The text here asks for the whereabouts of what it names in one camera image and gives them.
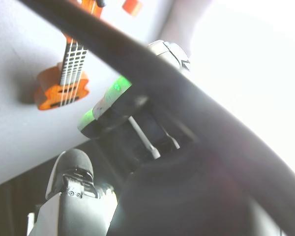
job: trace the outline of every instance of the guitar fret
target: guitar fret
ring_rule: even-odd
[[[62,70],[60,73],[60,85],[68,85],[77,82],[82,74],[87,49],[83,45],[67,44]]]

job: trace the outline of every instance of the ukulele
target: ukulele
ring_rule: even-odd
[[[103,9],[95,0],[78,0],[77,6],[96,17],[100,17]],[[86,89],[89,80],[82,71],[88,50],[70,36],[64,36],[66,47],[63,62],[37,76],[40,86],[34,92],[34,100],[40,110],[68,105],[89,93]]]

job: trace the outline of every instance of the orange ukulele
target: orange ukulele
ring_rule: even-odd
[[[77,1],[87,12],[100,17],[102,8],[94,0]],[[70,36],[66,37],[66,48],[62,63],[44,70],[37,76],[40,83],[34,92],[34,100],[40,110],[48,110],[70,104],[85,97],[89,82],[82,71],[87,49]]]

